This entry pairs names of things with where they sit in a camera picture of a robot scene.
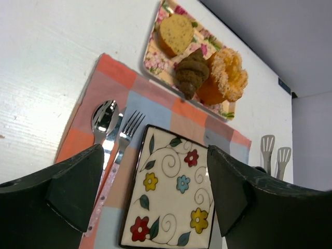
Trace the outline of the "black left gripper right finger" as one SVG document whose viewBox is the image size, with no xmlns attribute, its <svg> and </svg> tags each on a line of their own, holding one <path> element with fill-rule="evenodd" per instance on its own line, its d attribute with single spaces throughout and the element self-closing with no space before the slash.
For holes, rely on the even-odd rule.
<svg viewBox="0 0 332 249">
<path fill-rule="evenodd" d="M 276 179 L 209 146 L 207 168 L 229 248 L 331 248 L 331 192 Z"/>
</svg>

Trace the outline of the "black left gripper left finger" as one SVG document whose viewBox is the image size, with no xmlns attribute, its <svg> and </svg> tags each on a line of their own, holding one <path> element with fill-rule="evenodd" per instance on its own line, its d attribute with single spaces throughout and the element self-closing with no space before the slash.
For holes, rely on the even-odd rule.
<svg viewBox="0 0 332 249">
<path fill-rule="evenodd" d="M 78 248 L 103 171 L 100 144 L 1 184 L 1 248 Z"/>
</svg>

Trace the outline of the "stainless steel serving tongs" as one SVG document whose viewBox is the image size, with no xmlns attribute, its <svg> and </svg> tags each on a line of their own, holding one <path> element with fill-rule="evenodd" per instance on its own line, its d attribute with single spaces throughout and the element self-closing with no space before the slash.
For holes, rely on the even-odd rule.
<svg viewBox="0 0 332 249">
<path fill-rule="evenodd" d="M 275 136 L 272 134 L 263 135 L 260 140 L 260 152 L 262 155 L 262 165 L 264 171 L 279 179 L 283 180 L 286 166 L 291 160 L 292 149 L 290 147 L 275 146 Z"/>
</svg>

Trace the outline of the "brown chocolate croissant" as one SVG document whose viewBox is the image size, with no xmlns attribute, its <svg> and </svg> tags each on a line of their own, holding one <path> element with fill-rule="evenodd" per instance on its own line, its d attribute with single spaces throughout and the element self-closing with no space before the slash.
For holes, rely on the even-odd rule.
<svg viewBox="0 0 332 249">
<path fill-rule="evenodd" d="M 183 58 L 175 69 L 177 88 L 184 94 L 185 99 L 191 100 L 202 84 L 208 79 L 210 70 L 203 57 L 201 48 Z"/>
</svg>

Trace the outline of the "floral square ceramic plate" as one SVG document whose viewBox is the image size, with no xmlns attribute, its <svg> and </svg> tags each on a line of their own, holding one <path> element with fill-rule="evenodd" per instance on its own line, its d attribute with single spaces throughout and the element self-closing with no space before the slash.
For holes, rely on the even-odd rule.
<svg viewBox="0 0 332 249">
<path fill-rule="evenodd" d="M 123 248 L 209 248 L 214 199 L 208 149 L 147 125 L 119 238 Z"/>
</svg>

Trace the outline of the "orange coconut-crusted bun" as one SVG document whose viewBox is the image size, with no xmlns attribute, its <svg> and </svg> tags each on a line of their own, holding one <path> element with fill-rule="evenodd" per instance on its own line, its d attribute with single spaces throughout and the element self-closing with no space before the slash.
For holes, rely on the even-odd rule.
<svg viewBox="0 0 332 249">
<path fill-rule="evenodd" d="M 197 91 L 199 99 L 206 105 L 240 99 L 248 83 L 248 74 L 242 68 L 241 55 L 225 47 L 213 53 L 207 63 L 210 75 Z"/>
</svg>

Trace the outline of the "checkered orange blue placemat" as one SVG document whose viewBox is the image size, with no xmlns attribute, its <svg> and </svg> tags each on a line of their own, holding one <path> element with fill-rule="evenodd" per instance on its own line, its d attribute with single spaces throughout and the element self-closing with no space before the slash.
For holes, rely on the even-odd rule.
<svg viewBox="0 0 332 249">
<path fill-rule="evenodd" d="M 81 248 L 117 248 L 122 213 L 129 195 L 134 165 L 145 125 L 151 124 L 180 134 L 203 145 L 216 145 L 242 162 L 248 162 L 251 141 L 224 122 L 199 110 L 190 103 L 153 84 L 107 54 L 102 54 L 92 71 L 88 85 L 68 123 L 57 162 L 93 145 L 91 117 L 104 101 L 114 99 L 129 118 L 135 110 L 145 114 L 125 152 L 100 219 Z"/>
</svg>

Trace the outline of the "floral rectangular serving tray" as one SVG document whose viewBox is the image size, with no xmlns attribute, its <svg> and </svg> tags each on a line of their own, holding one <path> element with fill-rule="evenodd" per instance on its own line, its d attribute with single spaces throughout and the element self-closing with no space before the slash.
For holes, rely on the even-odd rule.
<svg viewBox="0 0 332 249">
<path fill-rule="evenodd" d="M 183 15 L 188 18 L 194 30 L 190 45 L 182 54 L 175 57 L 168 56 L 165 50 L 161 48 L 158 37 L 161 21 L 172 14 Z M 177 87 L 175 69 L 183 58 L 199 48 L 202 49 L 204 59 L 208 60 L 216 51 L 226 49 L 226 46 L 179 3 L 176 1 L 161 1 L 143 57 L 143 66 L 147 73 L 162 85 L 170 87 L 180 96 L 183 96 Z"/>
</svg>

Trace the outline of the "round yellow sponge cake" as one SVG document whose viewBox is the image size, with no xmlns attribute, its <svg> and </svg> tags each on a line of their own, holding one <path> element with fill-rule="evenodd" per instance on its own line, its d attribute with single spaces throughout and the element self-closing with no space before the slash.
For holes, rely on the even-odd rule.
<svg viewBox="0 0 332 249">
<path fill-rule="evenodd" d="M 172 14 L 164 18 L 158 29 L 159 46 L 173 58 L 182 54 L 190 45 L 194 35 L 191 21 L 185 15 Z"/>
</svg>

